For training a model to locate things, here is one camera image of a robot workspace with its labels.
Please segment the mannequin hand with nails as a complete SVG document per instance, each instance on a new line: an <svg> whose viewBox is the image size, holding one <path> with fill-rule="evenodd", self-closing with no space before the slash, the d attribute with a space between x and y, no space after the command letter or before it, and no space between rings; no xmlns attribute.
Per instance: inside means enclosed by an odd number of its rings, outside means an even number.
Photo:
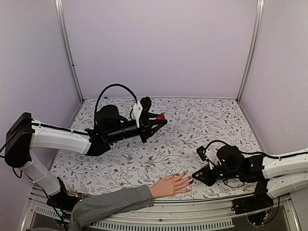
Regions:
<svg viewBox="0 0 308 231"><path fill-rule="evenodd" d="M189 192L188 187L193 183L193 179L186 174L187 172L183 172L179 175L173 174L161 178L149 188L153 198L164 198Z"/></svg>

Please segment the grey sleeved forearm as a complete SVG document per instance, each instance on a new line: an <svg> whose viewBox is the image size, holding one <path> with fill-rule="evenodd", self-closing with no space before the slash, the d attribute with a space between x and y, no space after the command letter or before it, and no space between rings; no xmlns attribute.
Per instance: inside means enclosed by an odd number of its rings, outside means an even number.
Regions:
<svg viewBox="0 0 308 231"><path fill-rule="evenodd" d="M74 206L69 230L80 231L83 227L109 215L139 210L153 205L154 198L150 189L145 185L89 197Z"/></svg>

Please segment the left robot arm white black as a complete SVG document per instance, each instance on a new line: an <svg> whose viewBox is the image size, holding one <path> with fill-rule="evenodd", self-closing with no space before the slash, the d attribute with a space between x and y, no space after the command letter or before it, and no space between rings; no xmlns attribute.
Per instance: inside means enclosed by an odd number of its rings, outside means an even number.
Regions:
<svg viewBox="0 0 308 231"><path fill-rule="evenodd" d="M100 156L115 142L139 136L143 143L167 124L164 114L149 112L148 105L133 106L134 118L127 120L115 105L106 105L94 114L95 125L84 131L43 124L23 113L6 134L2 150L5 163L28 175L61 208L71 205L61 181L36 158L32 149L67 150L87 156Z"/></svg>

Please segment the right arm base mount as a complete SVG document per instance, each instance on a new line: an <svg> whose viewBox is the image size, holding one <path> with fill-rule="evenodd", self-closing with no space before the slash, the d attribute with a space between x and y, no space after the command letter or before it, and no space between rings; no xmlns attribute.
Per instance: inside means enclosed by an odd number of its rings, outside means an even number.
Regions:
<svg viewBox="0 0 308 231"><path fill-rule="evenodd" d="M259 181L252 196L234 199L232 201L231 210L234 211L236 215L247 214L249 212L268 208L268 210L260 214L246 216L249 223L255 227L264 226L272 222L276 218L280 208L279 196L276 211L273 211L274 200L267 194L269 192L267 189L268 182L269 180Z"/></svg>

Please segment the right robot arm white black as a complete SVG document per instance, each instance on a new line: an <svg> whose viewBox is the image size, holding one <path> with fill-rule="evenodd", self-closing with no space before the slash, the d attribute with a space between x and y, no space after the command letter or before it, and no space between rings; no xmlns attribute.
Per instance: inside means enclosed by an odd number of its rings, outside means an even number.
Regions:
<svg viewBox="0 0 308 231"><path fill-rule="evenodd" d="M206 186L218 180L238 179L242 183L256 183L255 195L249 206L259 210L271 199L301 190L308 186L308 150L270 155L263 152L246 153L238 147L225 144L216 153L218 163L210 161L207 148L200 146L197 154L207 166L193 173L192 177Z"/></svg>

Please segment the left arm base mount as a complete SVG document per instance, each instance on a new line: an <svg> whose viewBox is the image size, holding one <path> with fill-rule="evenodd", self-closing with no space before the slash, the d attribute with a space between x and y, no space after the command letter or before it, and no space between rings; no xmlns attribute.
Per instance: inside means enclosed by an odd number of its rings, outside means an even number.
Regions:
<svg viewBox="0 0 308 231"><path fill-rule="evenodd" d="M60 183L60 191L55 195L48 196L47 205L58 208L60 210L72 212L74 206L86 198L86 195L77 193L69 195L63 181L57 177Z"/></svg>

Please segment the red nail polish bottle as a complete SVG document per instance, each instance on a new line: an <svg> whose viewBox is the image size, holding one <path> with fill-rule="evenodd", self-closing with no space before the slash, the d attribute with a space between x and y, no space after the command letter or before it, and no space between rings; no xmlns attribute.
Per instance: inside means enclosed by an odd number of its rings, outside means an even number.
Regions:
<svg viewBox="0 0 308 231"><path fill-rule="evenodd" d="M164 115L164 113L161 113L160 115L158 115L158 116L156 117L156 119L157 119L157 120L165 120L165 115Z"/></svg>

